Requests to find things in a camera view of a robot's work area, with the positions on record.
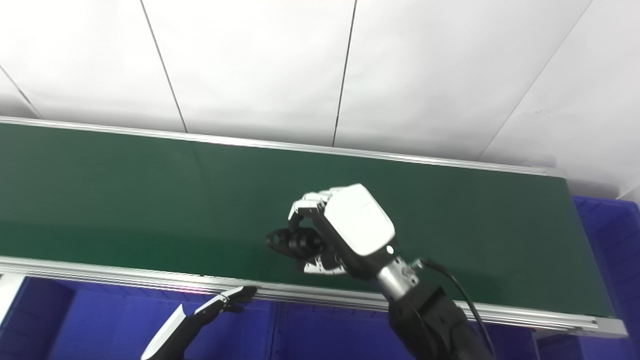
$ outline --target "black object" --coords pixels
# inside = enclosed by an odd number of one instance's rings
[[[482,321],[482,318],[480,317],[480,314],[478,313],[478,310],[476,309],[474,302],[471,301],[471,298],[469,297],[469,295],[467,295],[467,292],[462,288],[462,285],[458,282],[456,277],[453,276],[453,274],[450,273],[444,266],[436,263],[431,259],[427,259],[426,261],[424,261],[423,259],[420,259],[420,262],[424,266],[430,269],[433,269],[441,273],[442,275],[446,276],[447,278],[449,278],[449,280],[451,280],[456,285],[456,287],[458,288],[458,291],[460,291],[460,294],[462,295],[462,297],[465,299],[465,302],[469,306],[471,313],[474,315],[474,318],[476,319],[478,326],[480,326],[480,330],[483,335],[486,346],[491,350],[491,353],[495,355],[495,350],[493,349],[493,343],[491,342],[491,337],[489,336],[489,332],[487,331],[486,326],[484,326],[484,321]]]
[[[389,325],[416,359],[493,359],[462,309],[440,286],[421,281],[390,302]]]

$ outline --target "white robotic hand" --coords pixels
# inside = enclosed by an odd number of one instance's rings
[[[301,228],[310,218],[313,229]],[[376,279],[391,299],[418,283],[413,270],[397,255],[393,223],[362,184],[306,193],[291,206],[289,228],[268,236],[269,246],[297,259],[310,274],[344,274]]]

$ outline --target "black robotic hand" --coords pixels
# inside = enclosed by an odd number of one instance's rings
[[[302,228],[304,218],[317,229]],[[389,324],[418,359],[492,359],[464,312],[416,276],[424,261],[399,256],[394,225],[361,184],[307,193],[293,203],[287,229],[267,236],[273,250],[310,274],[374,281],[389,301]]]
[[[255,286],[239,286],[223,291],[189,316],[185,315],[182,304],[179,305],[151,339],[141,360],[182,360],[185,349],[203,326],[224,311],[241,312],[243,308],[238,303],[249,303],[256,291]]]

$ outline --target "white panel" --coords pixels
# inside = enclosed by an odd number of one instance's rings
[[[480,160],[563,168],[586,195],[640,183],[640,2],[595,0]]]
[[[0,69],[0,116],[36,118],[29,104]]]
[[[0,274],[0,323],[9,312],[23,281],[24,275]]]
[[[2,1],[0,63],[45,119],[182,131],[139,1]]]
[[[358,2],[336,146],[476,160],[588,3]]]
[[[145,6],[189,132],[331,144],[353,0]]]

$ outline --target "black robotic arm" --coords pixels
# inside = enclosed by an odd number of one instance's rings
[[[304,218],[317,232],[300,227]],[[417,359],[493,359],[490,342],[482,342],[444,290],[416,276],[432,264],[408,265],[398,255],[393,223],[361,184],[305,194],[293,203],[288,228],[269,234],[268,245],[305,273],[375,282],[389,301],[391,328]]]

